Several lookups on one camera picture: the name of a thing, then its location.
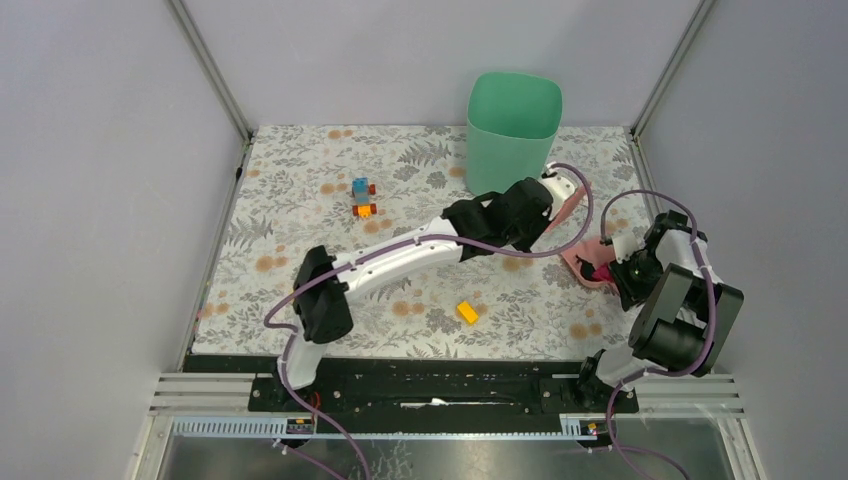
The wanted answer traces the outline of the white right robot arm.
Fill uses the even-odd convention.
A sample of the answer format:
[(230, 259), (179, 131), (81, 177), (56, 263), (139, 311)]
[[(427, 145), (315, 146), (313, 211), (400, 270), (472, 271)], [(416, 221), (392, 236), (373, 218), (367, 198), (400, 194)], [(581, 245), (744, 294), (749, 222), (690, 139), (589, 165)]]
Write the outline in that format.
[(611, 240), (612, 260), (595, 266), (576, 259), (585, 278), (615, 286), (624, 311), (639, 310), (626, 346), (602, 349), (583, 362), (573, 386), (583, 410), (601, 410), (615, 386), (637, 371), (700, 377), (715, 364), (744, 295), (713, 272), (706, 241), (686, 215), (670, 210), (655, 217), (641, 241), (626, 235)]

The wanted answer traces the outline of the pink dustpan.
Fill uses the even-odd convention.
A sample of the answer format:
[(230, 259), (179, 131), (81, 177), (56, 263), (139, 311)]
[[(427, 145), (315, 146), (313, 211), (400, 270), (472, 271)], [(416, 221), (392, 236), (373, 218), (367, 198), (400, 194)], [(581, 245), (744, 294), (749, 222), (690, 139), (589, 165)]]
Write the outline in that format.
[(616, 261), (611, 245), (605, 245), (599, 237), (581, 240), (561, 253), (561, 257), (575, 275), (578, 282), (589, 289), (617, 287), (610, 272), (610, 264)]

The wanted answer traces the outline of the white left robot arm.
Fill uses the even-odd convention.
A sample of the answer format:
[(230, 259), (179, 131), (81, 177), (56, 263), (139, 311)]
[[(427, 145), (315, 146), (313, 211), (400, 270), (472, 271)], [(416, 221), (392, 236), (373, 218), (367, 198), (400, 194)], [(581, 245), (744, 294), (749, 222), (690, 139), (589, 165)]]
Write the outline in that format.
[(328, 345), (353, 328), (356, 300), (430, 267), (509, 249), (528, 254), (575, 191), (563, 176), (526, 178), (503, 193), (458, 200), (425, 225), (370, 248), (339, 255), (323, 245), (310, 249), (289, 301), (299, 326), (278, 362), (272, 398), (288, 411), (307, 404)]

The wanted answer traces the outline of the pink hand brush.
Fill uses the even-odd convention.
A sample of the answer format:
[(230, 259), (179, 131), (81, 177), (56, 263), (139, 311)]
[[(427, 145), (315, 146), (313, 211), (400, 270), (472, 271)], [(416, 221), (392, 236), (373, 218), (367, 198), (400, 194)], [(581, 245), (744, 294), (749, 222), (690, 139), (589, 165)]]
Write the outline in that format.
[(575, 193), (563, 203), (561, 209), (558, 211), (557, 215), (553, 218), (548, 228), (546, 229), (546, 232), (550, 232), (558, 225), (563, 223), (569, 216), (571, 216), (574, 210), (580, 205), (582, 200), (585, 198), (585, 196), (586, 189), (583, 186), (578, 187)]

